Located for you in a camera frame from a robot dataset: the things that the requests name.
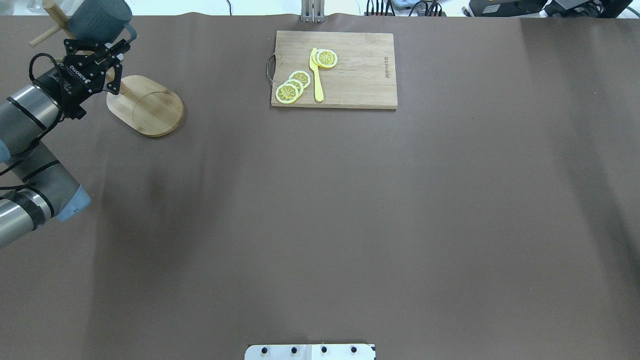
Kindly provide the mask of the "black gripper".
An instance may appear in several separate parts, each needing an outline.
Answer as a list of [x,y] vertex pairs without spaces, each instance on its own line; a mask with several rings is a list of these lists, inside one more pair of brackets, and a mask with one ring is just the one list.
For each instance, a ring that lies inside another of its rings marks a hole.
[[82,103],[91,96],[121,93],[121,63],[131,44],[125,39],[114,44],[65,39],[64,48],[66,55],[59,65],[62,111],[66,118],[81,119],[86,114]]

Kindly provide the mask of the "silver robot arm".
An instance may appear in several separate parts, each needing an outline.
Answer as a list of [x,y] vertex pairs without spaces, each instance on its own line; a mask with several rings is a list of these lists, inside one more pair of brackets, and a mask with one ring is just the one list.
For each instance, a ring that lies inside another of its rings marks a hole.
[[43,142],[67,119],[86,115],[82,104],[101,92],[118,95],[127,39],[98,43],[65,39],[66,55],[30,59],[29,84],[1,101],[2,174],[14,173],[20,184],[3,186],[0,201],[2,248],[48,220],[64,222],[91,203],[84,187]]

